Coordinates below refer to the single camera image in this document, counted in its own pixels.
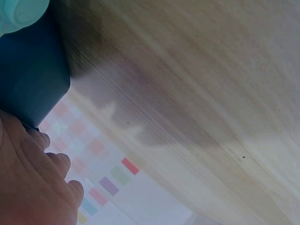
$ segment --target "green swatch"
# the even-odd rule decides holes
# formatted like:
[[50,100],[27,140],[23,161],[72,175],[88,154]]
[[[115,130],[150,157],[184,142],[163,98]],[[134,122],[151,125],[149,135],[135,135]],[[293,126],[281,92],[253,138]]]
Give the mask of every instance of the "green swatch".
[[130,182],[130,178],[118,166],[111,170],[111,174],[123,186]]

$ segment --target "yellow swatch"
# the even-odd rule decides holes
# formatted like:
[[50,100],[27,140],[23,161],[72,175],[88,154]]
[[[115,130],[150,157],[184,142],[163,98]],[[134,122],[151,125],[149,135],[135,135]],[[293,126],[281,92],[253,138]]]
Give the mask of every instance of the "yellow swatch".
[[88,219],[80,211],[78,211],[78,222],[85,224],[87,221]]

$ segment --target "blue swatch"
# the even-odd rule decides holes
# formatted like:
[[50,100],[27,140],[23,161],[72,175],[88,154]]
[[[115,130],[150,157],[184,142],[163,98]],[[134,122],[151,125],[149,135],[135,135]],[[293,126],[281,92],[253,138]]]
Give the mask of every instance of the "blue swatch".
[[93,206],[86,198],[83,198],[81,207],[83,207],[91,216],[98,212],[95,206]]

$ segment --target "wood grain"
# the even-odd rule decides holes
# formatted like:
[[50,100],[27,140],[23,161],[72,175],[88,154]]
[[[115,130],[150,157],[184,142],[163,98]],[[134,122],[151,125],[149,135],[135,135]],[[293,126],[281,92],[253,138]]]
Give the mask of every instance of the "wood grain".
[[84,113],[186,206],[300,224],[300,3],[54,0]]

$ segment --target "red swatch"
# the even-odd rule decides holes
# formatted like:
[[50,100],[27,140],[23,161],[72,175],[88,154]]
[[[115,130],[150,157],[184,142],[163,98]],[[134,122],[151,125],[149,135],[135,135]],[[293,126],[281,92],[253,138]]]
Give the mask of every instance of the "red swatch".
[[139,172],[139,169],[135,165],[133,165],[127,158],[124,158],[122,160],[122,164],[124,164],[124,166],[126,166],[127,169],[129,169],[134,175]]
[[102,206],[108,202],[108,199],[94,187],[89,191],[89,194]]

